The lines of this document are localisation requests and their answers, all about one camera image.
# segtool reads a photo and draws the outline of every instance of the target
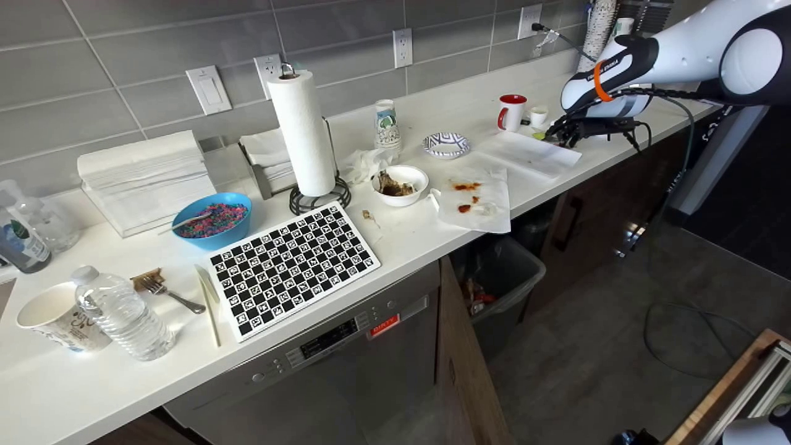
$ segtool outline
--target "light switch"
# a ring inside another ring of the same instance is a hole
[[[188,70],[203,114],[220,114],[230,109],[216,67]]]

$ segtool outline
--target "bottle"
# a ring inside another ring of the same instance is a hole
[[[68,250],[82,234],[72,214],[38,197],[24,196],[14,181],[0,181],[0,206],[47,242],[52,253]]]
[[[20,219],[0,212],[0,258],[21,275],[32,275],[49,264],[52,253]]]
[[[151,312],[127,280],[78,267],[73,275],[77,301],[87,317],[130,355],[152,361],[172,347],[169,331]]]

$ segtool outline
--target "gray tile wall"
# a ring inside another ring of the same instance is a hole
[[[32,192],[77,186],[73,157],[193,128],[237,140],[273,128],[252,56],[315,75],[324,114],[404,97],[549,52],[517,42],[541,0],[3,0],[0,178]],[[544,0],[580,42],[586,0]],[[389,31],[412,28],[414,65],[393,70]],[[231,109],[203,117],[185,70],[216,65]]]

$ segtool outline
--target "wall outlet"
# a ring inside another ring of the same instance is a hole
[[[519,30],[517,39],[525,39],[530,35],[538,35],[530,30],[534,23],[541,23],[541,5],[528,5],[519,9]]]
[[[188,80],[193,83],[203,114],[220,114],[230,109],[216,67],[188,70]]]
[[[404,67],[412,65],[412,30],[393,30],[393,65]]]
[[[263,99],[271,99],[266,82],[279,80],[279,75],[281,75],[279,55],[253,56],[252,61],[253,61],[256,82],[263,89]]]

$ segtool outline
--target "kitchen counter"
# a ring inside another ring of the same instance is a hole
[[[517,91],[528,97],[530,103],[549,103],[551,117],[559,117],[556,97],[574,65],[574,52],[561,52],[530,65],[397,99],[403,164],[422,166],[431,176],[483,164],[507,166],[510,218],[517,218],[624,161],[634,150],[620,135],[613,135],[613,140],[580,140],[580,161],[556,178],[530,172],[525,166],[496,161],[496,156],[483,156],[483,150],[491,150],[499,144],[494,138],[496,97]],[[697,117],[707,112],[701,103],[688,106]],[[680,109],[663,102],[654,102],[640,119],[651,125],[654,140],[687,123]],[[330,117],[329,122],[339,157],[370,146],[372,106]],[[435,131],[465,133],[475,144],[471,153],[457,161],[426,157],[419,150],[419,144],[422,135]],[[14,326],[17,309],[37,290],[68,280],[68,272],[87,263],[113,275],[166,267],[166,272],[180,276],[177,292],[199,301],[203,297],[193,264],[206,267],[206,253],[176,240],[167,230],[121,240],[110,224],[99,223],[90,224],[68,253],[53,258],[47,269],[20,275],[4,307],[4,317],[0,319],[0,442],[89,442],[100,437],[176,395],[271,352],[312,324],[367,300],[480,238],[480,232],[471,230],[439,224],[426,197],[412,208],[386,208],[362,182],[354,186],[350,192],[354,202],[346,212],[377,254],[381,267],[347,287],[312,301],[244,344],[231,339],[230,319],[220,317],[221,344],[215,347],[211,326],[205,313],[193,317],[176,301],[159,297],[152,301],[156,312],[167,319],[169,329],[177,329],[177,344],[167,355],[151,364],[125,355],[117,347],[109,347],[99,354],[68,354],[37,334]],[[287,196],[281,192],[268,199],[256,199],[252,227],[266,230],[289,218]]]

